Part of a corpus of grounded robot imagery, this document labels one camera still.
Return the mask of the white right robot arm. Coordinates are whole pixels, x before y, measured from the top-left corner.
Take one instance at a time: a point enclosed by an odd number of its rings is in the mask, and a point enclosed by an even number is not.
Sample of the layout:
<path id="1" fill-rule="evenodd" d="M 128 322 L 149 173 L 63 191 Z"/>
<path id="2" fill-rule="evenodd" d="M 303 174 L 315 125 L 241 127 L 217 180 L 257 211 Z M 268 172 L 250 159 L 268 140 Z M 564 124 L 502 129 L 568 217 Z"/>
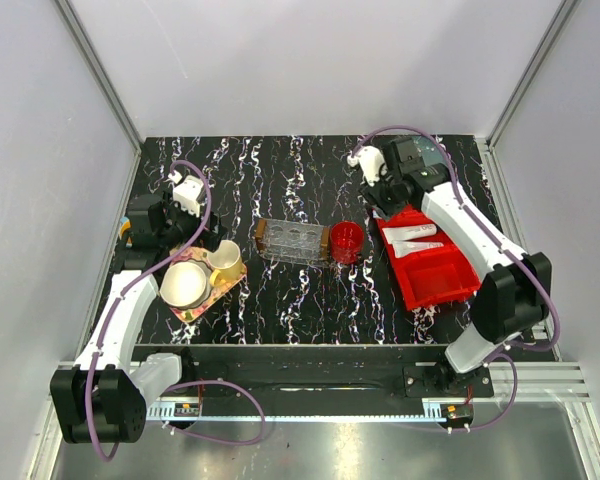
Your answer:
<path id="1" fill-rule="evenodd" d="M 523 331 L 556 315 L 550 260 L 527 253 L 479 211 L 458 183 L 450 158 L 426 164 L 413 140 L 401 138 L 382 148 L 359 144 L 348 163 L 361 169 L 361 194 L 383 219 L 395 218 L 407 206 L 422 212 L 459 248 L 480 281 L 470 323 L 447 346 L 434 373 L 440 392 L 460 394 L 470 384 L 470 372 Z"/>

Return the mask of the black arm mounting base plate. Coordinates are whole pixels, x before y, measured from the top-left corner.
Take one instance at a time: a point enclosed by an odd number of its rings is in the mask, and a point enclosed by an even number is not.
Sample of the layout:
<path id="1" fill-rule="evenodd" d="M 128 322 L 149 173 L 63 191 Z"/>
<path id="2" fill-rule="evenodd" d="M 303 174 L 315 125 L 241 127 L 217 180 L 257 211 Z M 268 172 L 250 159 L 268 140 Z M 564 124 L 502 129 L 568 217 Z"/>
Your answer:
<path id="1" fill-rule="evenodd" d="M 366 388 L 410 398 L 494 394 L 486 368 L 457 374 L 446 364 L 441 346 L 140 344 L 132 359 L 158 353 L 183 356 L 190 375 L 222 377 L 245 387 Z"/>

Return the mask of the red translucent cup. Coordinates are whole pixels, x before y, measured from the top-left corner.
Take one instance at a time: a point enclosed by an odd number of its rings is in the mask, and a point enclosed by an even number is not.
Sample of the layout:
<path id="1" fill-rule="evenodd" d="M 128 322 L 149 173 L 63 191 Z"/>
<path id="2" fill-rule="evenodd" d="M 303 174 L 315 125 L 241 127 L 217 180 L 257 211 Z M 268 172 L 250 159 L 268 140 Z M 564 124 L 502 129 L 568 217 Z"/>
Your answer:
<path id="1" fill-rule="evenodd" d="M 331 256 L 337 263 L 349 265 L 358 260 L 364 243 L 364 231 L 354 222 L 342 221 L 330 231 Z"/>

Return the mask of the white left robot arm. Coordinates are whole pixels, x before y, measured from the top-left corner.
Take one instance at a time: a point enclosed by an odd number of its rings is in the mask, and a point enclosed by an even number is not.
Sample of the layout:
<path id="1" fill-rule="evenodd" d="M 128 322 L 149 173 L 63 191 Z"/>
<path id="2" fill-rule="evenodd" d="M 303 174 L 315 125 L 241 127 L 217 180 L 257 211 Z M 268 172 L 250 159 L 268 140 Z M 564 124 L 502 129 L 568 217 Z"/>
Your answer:
<path id="1" fill-rule="evenodd" d="M 194 242 L 215 248 L 224 232 L 203 192 L 145 194 L 129 203 L 101 317 L 73 366 L 50 381 L 65 442 L 97 450 L 133 443 L 166 389 L 179 396 L 193 390 L 197 373 L 178 355 L 153 354 L 133 369 L 132 354 L 174 255 Z"/>

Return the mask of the clear holder with wooden ends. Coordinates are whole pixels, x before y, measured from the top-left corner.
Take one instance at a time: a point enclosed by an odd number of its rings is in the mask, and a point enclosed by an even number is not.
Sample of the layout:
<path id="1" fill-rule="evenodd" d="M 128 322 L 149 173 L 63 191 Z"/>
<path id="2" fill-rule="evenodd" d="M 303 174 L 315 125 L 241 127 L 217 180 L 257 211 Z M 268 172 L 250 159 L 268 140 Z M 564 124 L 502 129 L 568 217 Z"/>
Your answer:
<path id="1" fill-rule="evenodd" d="M 330 260 L 329 234 L 323 225 L 260 218 L 254 242 L 264 259 L 322 267 Z"/>

